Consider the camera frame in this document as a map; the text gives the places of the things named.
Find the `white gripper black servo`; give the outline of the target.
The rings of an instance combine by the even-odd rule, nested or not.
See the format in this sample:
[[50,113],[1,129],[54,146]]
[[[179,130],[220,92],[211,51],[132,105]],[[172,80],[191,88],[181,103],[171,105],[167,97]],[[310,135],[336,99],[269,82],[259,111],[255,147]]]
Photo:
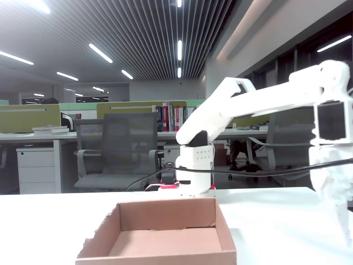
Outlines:
[[[352,158],[352,143],[319,144],[313,139],[310,144],[310,165]],[[311,170],[311,183],[333,224],[337,243],[352,246],[347,209],[348,201],[352,201],[352,165]]]

